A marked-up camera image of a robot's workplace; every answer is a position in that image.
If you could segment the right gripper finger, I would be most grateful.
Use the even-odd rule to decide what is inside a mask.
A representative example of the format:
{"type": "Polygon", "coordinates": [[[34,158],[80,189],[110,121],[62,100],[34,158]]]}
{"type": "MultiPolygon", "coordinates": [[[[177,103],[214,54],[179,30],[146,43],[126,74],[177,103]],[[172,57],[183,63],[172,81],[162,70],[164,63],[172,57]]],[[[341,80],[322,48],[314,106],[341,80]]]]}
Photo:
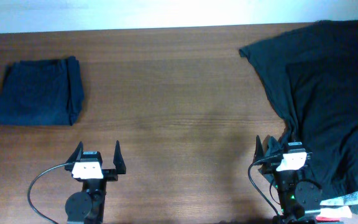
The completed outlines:
{"type": "Polygon", "coordinates": [[[281,154],[282,152],[283,146],[273,136],[270,136],[267,142],[266,155],[272,156],[275,154],[281,154]]]}
{"type": "Polygon", "coordinates": [[[262,146],[262,141],[260,140],[259,135],[256,136],[255,139],[255,152],[254,152],[254,162],[257,162],[264,158],[264,150],[262,146]]]}

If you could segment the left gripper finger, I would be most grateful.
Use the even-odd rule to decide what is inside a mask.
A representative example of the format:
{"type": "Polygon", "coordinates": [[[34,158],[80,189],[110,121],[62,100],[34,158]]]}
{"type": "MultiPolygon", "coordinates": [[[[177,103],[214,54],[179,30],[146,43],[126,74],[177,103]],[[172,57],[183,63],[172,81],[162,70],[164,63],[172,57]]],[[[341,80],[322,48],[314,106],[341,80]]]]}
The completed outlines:
{"type": "Polygon", "coordinates": [[[66,163],[76,162],[81,159],[81,155],[83,153],[83,143],[80,141],[74,150],[74,152],[71,154],[71,156],[67,159],[66,163]]]}
{"type": "Polygon", "coordinates": [[[120,142],[116,141],[115,149],[114,149],[114,158],[113,164],[115,166],[115,170],[118,174],[125,174],[126,173],[126,165],[121,153],[121,146],[120,142]]]}

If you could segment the black t-shirt with white print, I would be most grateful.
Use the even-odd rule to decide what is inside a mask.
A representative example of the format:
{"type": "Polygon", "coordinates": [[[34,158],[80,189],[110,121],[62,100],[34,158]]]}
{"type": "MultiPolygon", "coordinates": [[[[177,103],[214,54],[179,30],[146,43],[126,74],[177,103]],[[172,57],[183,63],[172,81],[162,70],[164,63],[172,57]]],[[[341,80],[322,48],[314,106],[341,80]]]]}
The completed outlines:
{"type": "Polygon", "coordinates": [[[311,153],[306,177],[326,199],[358,192],[358,21],[320,21],[246,45],[273,109],[277,141],[311,153]]]}

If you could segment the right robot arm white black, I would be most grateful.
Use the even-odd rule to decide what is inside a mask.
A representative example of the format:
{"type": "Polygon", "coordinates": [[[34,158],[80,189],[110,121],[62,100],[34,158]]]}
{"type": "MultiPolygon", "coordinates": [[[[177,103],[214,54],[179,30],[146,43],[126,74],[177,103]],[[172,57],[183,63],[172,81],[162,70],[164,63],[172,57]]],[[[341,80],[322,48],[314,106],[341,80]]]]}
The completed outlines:
{"type": "Polygon", "coordinates": [[[264,152],[256,137],[255,154],[249,168],[259,166],[259,172],[278,194],[281,210],[274,208],[272,223],[316,223],[322,200],[321,186],[306,178],[311,153],[301,142],[288,142],[282,151],[264,152]]]}

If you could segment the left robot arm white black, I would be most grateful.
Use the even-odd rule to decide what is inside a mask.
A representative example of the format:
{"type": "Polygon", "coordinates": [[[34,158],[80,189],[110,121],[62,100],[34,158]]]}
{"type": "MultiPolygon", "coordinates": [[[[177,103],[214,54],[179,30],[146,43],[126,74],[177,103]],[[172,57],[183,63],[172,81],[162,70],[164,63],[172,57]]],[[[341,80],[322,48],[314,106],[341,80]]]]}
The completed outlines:
{"type": "Polygon", "coordinates": [[[65,204],[67,222],[72,224],[102,224],[106,186],[115,182],[119,175],[126,174],[126,165],[119,141],[116,142],[113,169],[103,169],[103,159],[99,151],[85,151],[80,142],[67,160],[65,170],[82,183],[82,190],[72,194],[65,204]]]}

